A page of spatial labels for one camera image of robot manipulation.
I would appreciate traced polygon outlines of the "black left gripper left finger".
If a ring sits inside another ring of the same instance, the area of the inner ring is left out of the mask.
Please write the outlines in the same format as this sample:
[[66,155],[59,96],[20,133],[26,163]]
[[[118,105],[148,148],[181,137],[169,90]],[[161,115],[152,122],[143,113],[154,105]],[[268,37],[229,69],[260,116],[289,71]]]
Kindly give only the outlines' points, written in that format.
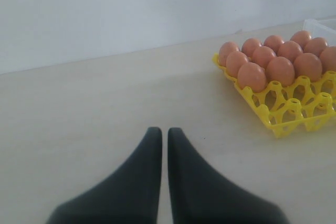
[[47,223],[156,223],[161,176],[162,131],[150,127],[115,172],[59,205]]

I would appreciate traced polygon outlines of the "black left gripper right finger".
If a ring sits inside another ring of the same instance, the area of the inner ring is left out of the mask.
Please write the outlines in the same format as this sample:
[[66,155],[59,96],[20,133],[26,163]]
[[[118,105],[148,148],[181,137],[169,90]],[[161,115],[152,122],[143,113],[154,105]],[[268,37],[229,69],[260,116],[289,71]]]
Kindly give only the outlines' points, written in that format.
[[197,152],[181,128],[167,138],[174,223],[288,223],[275,204],[237,186]]

